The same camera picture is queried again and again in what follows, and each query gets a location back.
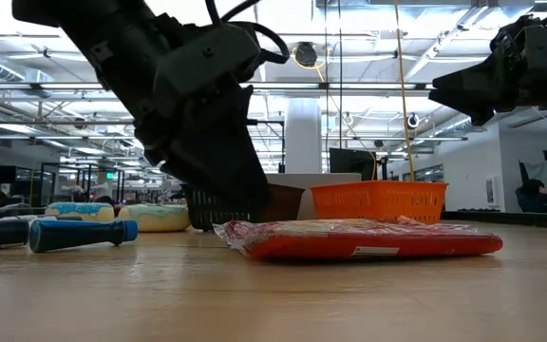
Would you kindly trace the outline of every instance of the orange plastic basket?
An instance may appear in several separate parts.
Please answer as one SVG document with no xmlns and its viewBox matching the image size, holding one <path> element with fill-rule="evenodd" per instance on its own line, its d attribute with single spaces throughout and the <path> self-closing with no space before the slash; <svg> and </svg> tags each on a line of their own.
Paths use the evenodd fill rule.
<svg viewBox="0 0 547 342">
<path fill-rule="evenodd" d="M 373 180 L 311 189 L 319 219 L 397 219 L 438 223 L 446 183 Z"/>
</svg>

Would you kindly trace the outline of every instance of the red plastic bag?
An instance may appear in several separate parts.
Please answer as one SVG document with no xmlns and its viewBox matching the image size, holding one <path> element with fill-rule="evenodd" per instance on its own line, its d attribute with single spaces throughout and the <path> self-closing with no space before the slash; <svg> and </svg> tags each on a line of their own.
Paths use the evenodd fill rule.
<svg viewBox="0 0 547 342">
<path fill-rule="evenodd" d="M 254 258 L 475 256 L 503 246 L 500 237 L 466 225 L 426 225 L 410 218 L 230 221 L 215 230 L 231 248 Z"/>
</svg>

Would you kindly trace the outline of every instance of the desk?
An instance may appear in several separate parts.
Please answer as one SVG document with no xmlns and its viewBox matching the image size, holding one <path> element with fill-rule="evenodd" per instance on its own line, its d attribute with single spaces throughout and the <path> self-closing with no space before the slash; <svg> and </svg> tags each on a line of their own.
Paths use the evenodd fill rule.
<svg viewBox="0 0 547 342">
<path fill-rule="evenodd" d="M 495 256 L 286 266 L 213 234 L 0 251 L 0 341 L 547 341 L 547 229 Z"/>
</svg>

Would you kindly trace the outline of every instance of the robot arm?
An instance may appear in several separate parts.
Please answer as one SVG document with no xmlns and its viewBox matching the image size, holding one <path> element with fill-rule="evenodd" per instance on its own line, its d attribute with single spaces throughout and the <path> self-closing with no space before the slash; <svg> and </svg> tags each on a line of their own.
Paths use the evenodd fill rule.
<svg viewBox="0 0 547 342">
<path fill-rule="evenodd" d="M 265 200 L 267 181 L 246 128 L 250 80 L 265 62 L 290 53 L 257 23 L 229 22 L 258 0 L 222 18 L 206 1 L 213 25 L 182 25 L 155 16 L 144 0 L 13 0 L 16 19 L 62 28 L 135 119 L 135 135 L 153 165 L 233 200 Z M 281 54 L 262 49 L 260 32 Z"/>
<path fill-rule="evenodd" d="M 547 18 L 521 16 L 500 29 L 482 63 L 434 80 L 429 99 L 482 125 L 517 106 L 547 108 Z"/>
</svg>

